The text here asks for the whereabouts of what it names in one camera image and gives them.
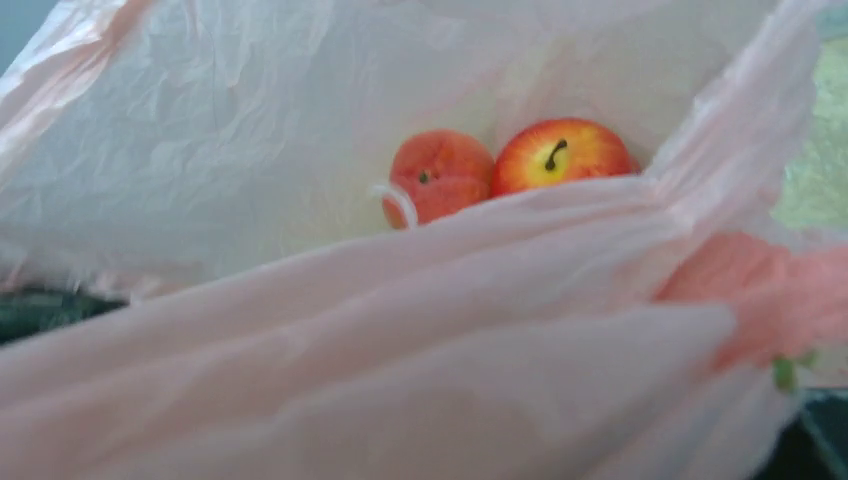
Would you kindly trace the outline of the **pink plastic bag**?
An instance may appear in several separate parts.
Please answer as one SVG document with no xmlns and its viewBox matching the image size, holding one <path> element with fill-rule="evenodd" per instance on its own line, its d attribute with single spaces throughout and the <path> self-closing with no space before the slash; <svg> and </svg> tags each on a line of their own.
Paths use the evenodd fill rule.
<svg viewBox="0 0 848 480">
<path fill-rule="evenodd" d="M 773 219 L 820 1 L 61 1 L 1 80 L 5 479 L 745 479 L 847 339 Z M 576 117 L 640 171 L 419 225 L 409 137 Z"/>
</svg>

